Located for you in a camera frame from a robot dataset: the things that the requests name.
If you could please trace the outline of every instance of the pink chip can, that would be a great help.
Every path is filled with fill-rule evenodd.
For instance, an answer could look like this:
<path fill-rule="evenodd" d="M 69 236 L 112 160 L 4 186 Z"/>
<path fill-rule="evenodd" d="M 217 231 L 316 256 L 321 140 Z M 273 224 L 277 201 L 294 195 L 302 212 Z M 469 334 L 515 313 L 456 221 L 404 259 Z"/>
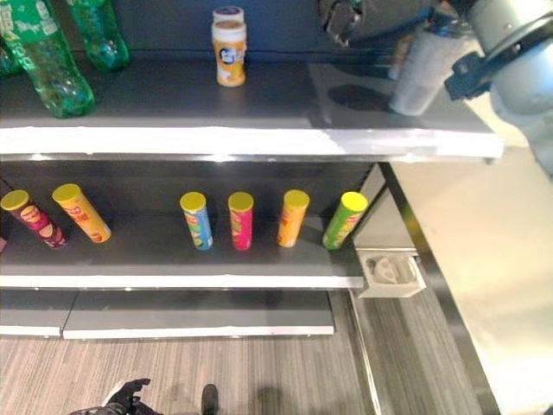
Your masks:
<path fill-rule="evenodd" d="M 239 251 L 250 249 L 253 197 L 246 192 L 236 192 L 228 198 L 231 214 L 232 246 Z"/>

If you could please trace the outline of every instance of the soda bottle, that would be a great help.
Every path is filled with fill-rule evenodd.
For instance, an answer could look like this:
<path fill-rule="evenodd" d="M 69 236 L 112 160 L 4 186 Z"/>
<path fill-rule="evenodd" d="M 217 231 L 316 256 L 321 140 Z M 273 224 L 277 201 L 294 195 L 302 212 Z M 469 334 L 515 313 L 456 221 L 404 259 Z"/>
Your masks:
<path fill-rule="evenodd" d="M 5 78 L 13 73 L 19 73 L 22 70 L 16 57 L 4 45 L 3 41 L 0 40 L 0 78 Z"/>
<path fill-rule="evenodd" d="M 48 0 L 0 0 L 0 34 L 55 117 L 92 109 L 92 90 L 75 66 Z"/>
<path fill-rule="evenodd" d="M 104 72 L 126 67 L 129 51 L 119 33 L 111 0 L 67 0 L 67 4 L 92 64 Z"/>

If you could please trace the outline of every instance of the dark red chip can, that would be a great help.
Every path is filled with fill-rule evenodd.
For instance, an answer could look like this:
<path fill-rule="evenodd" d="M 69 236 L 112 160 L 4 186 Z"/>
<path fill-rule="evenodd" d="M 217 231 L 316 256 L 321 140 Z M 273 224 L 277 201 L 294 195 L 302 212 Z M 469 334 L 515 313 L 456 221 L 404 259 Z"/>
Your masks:
<path fill-rule="evenodd" d="M 51 248 L 58 249 L 66 244 L 60 227 L 31 201 L 25 190 L 12 190 L 2 198 L 0 206 Z"/>

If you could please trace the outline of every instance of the shelf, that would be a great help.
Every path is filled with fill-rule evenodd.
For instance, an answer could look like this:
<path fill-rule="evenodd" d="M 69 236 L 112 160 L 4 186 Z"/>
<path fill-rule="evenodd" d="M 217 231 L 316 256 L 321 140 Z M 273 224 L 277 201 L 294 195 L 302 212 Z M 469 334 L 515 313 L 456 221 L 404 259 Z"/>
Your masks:
<path fill-rule="evenodd" d="M 331 335 L 323 291 L 80 292 L 66 339 Z"/>
<path fill-rule="evenodd" d="M 108 74 L 82 67 L 97 97 L 82 118 L 50 117 L 24 74 L 3 81 L 2 160 L 414 161 L 499 157 L 504 147 L 444 93 L 421 117 L 389 112 L 393 82 L 359 66 L 251 62 L 239 88 L 218 86 L 211 61 L 135 60 Z"/>
<path fill-rule="evenodd" d="M 76 293 L 0 291 L 0 335 L 60 337 Z"/>
<path fill-rule="evenodd" d="M 227 219 L 213 218 L 214 245 L 198 251 L 180 215 L 118 215 L 109 218 L 111 238 L 93 244 L 78 228 L 52 251 L 19 224 L 4 248 L 0 286 L 69 289 L 349 289 L 364 284 L 353 243 L 329 252 L 323 223 L 306 217 L 294 248 L 276 243 L 278 223 L 254 219 L 249 251 L 232 248 Z"/>

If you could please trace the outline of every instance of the shoe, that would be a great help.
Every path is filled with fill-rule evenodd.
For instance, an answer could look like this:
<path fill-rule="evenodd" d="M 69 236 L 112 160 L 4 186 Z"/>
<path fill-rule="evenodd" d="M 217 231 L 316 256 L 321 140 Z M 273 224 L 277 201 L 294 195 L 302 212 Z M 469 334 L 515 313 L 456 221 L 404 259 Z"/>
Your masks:
<path fill-rule="evenodd" d="M 215 385 L 206 385 L 201 394 L 201 415 L 217 415 L 219 410 L 219 391 Z"/>

